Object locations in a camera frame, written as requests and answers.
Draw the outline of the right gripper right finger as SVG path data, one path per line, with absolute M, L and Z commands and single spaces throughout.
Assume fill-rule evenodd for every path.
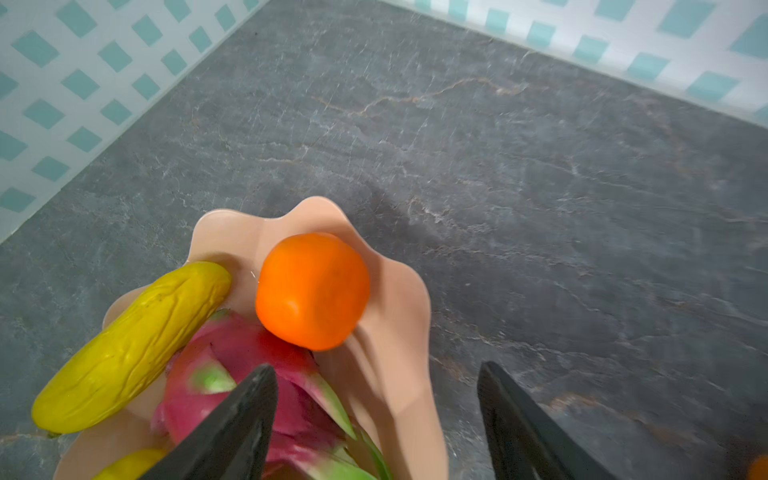
M 612 479 L 497 363 L 481 364 L 477 395 L 498 479 Z

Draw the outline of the yellow fake fruit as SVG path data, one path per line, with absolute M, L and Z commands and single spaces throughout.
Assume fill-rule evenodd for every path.
M 136 480 L 167 455 L 163 449 L 143 449 L 112 463 L 93 480 Z
M 52 434 L 71 434 L 120 411 L 163 373 L 231 285 L 229 271 L 208 261 L 157 279 L 47 383 L 32 406 L 34 423 Z

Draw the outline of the large orange fake orange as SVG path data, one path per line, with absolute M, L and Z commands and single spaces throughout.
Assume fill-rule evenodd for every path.
M 332 234 L 306 233 L 280 241 L 266 256 L 255 311 L 282 340 L 326 351 L 351 335 L 370 295 L 360 253 Z

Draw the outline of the small orange fake tangerine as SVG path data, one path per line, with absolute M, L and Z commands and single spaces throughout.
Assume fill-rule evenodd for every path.
M 768 480 L 768 455 L 757 456 L 749 465 L 747 480 Z

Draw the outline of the magenta fake dragon fruit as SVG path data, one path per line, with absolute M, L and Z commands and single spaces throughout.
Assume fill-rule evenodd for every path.
M 180 444 L 256 367 L 277 375 L 263 478 L 291 467 L 309 479 L 389 479 L 382 452 L 348 415 L 311 351 L 232 309 L 220 309 L 169 361 L 153 432 Z

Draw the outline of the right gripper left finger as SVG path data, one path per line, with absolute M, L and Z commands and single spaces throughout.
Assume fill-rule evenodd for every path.
M 259 479 L 277 407 L 272 366 L 254 369 L 145 480 Z

